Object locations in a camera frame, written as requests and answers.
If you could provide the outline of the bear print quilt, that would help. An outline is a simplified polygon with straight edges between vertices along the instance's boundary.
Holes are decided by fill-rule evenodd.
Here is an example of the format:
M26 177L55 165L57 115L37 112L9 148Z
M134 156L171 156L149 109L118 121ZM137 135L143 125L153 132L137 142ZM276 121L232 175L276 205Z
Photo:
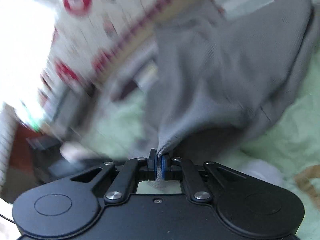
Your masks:
M40 94L83 85L103 69L116 47L169 0L36 0L57 8Z

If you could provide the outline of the grey knit garment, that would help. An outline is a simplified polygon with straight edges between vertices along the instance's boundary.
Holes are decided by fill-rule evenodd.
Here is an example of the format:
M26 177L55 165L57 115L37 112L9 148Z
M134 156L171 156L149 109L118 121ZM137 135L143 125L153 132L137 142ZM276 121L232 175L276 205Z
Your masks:
M319 39L319 6L277 0L227 20L201 0L155 36L158 77L130 157L155 149L201 164L264 133L294 102Z

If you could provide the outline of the light green blanket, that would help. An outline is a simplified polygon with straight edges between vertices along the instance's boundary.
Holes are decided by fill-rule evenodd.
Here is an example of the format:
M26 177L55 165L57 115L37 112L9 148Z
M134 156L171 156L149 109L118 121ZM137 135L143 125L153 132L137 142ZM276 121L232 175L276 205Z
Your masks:
M90 155L125 159L143 136L145 95L134 92L122 103L104 99L81 144ZM311 178L319 164L319 53L314 53L295 102L263 135L239 148L213 154L212 161L245 174L279 184L303 202L301 239L319 239L319 178Z

